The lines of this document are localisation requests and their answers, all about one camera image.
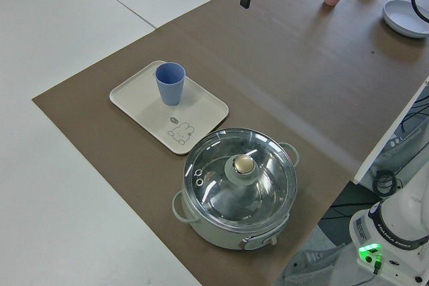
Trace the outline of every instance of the plate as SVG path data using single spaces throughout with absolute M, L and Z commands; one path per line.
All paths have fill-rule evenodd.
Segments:
M 429 17 L 429 11 L 417 6 L 419 11 Z M 383 18 L 396 32 L 413 38 L 425 38 L 429 36 L 429 23 L 423 21 L 414 12 L 409 1 L 392 0 L 383 8 Z
M 189 77 L 182 100 L 165 105 L 155 79 L 158 60 L 118 85 L 110 100 L 175 154 L 188 153 L 227 117 L 228 106 Z

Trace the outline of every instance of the gold knob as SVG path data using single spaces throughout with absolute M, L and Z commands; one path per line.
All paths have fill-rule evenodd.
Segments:
M 239 155 L 234 159 L 234 169 L 239 173 L 249 173 L 253 170 L 253 159 L 247 155 Z

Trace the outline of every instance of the glass lid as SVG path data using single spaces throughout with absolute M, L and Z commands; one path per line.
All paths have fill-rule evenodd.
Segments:
M 296 176 L 284 150 L 248 129 L 211 133 L 192 149 L 185 192 L 212 223 L 235 232 L 268 231 L 290 211 Z

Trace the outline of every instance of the brown table mat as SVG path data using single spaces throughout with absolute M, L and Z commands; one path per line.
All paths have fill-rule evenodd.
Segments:
M 387 1 L 252 0 L 244 10 L 213 0 L 34 102 L 203 285 L 269 285 L 428 75 L 427 41 L 391 30 Z M 109 101 L 155 60 L 181 63 L 228 104 L 222 128 L 255 129 L 300 152 L 298 195 L 276 246 L 224 250 L 174 218 L 186 156 Z

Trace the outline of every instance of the electric cooking pot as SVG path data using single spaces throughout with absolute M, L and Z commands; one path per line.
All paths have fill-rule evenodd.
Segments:
M 293 164 L 285 152 L 295 155 Z M 173 213 L 204 239 L 228 249 L 276 244 L 296 196 L 296 149 L 249 129 L 225 129 L 189 153 Z M 186 215 L 176 210 L 182 198 Z

